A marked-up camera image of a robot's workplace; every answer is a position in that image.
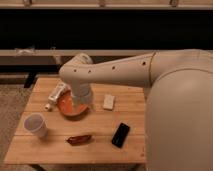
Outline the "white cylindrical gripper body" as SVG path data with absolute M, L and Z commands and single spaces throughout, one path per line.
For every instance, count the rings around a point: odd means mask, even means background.
M 89 84 L 72 84 L 71 97 L 75 105 L 90 105 L 93 101 L 93 92 Z

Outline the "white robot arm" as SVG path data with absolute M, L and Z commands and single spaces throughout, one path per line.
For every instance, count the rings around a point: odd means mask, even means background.
M 92 83 L 147 88 L 147 171 L 213 171 L 213 52 L 155 51 L 99 64 L 81 53 L 60 78 L 76 102 Z

